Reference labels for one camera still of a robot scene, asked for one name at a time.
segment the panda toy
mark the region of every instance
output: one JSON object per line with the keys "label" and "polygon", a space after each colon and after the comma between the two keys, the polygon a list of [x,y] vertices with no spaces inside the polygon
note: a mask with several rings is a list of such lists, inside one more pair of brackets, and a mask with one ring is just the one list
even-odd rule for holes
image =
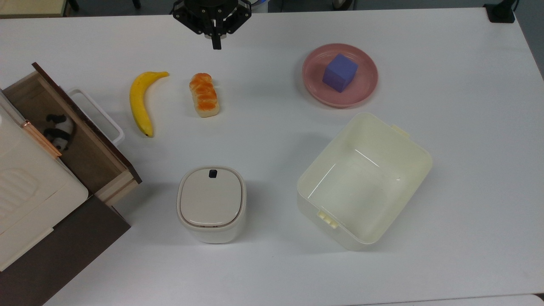
{"label": "panda toy", "polygon": [[59,151],[68,150],[68,142],[70,142],[74,130],[73,120],[66,115],[53,114],[47,115],[45,120],[55,123],[54,128],[44,130],[44,136],[47,140]]}

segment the purple cube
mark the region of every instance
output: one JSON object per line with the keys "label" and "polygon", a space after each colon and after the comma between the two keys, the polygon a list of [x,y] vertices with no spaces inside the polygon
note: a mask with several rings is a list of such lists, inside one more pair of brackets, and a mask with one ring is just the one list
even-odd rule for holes
{"label": "purple cube", "polygon": [[359,65],[342,54],[338,54],[325,69],[323,83],[341,93],[353,81]]}

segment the open drawer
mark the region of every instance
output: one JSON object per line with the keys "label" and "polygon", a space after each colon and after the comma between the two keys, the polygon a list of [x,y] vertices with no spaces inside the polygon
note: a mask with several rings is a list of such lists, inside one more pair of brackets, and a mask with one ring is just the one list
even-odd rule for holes
{"label": "open drawer", "polygon": [[11,105],[43,134],[54,123],[49,114],[66,115],[74,130],[60,160],[77,179],[108,206],[135,188],[141,179],[130,162],[81,111],[72,99],[38,66],[35,72],[2,90]]}

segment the yellow banana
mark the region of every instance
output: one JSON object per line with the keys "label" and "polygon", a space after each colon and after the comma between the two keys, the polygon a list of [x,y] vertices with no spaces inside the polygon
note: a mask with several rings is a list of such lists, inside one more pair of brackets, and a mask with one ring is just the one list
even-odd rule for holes
{"label": "yellow banana", "polygon": [[166,71],[148,71],[139,75],[132,83],[130,94],[132,116],[134,117],[134,121],[136,121],[136,125],[145,136],[153,137],[153,125],[151,124],[151,120],[145,109],[145,92],[156,80],[169,75],[170,74]]}

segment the bread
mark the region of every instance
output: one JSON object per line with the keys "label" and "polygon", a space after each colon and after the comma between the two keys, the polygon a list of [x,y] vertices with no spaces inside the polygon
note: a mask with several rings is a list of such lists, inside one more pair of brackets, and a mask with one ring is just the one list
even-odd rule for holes
{"label": "bread", "polygon": [[212,84],[212,77],[209,74],[196,74],[189,83],[193,94],[195,110],[200,117],[206,118],[219,113],[217,94]]}

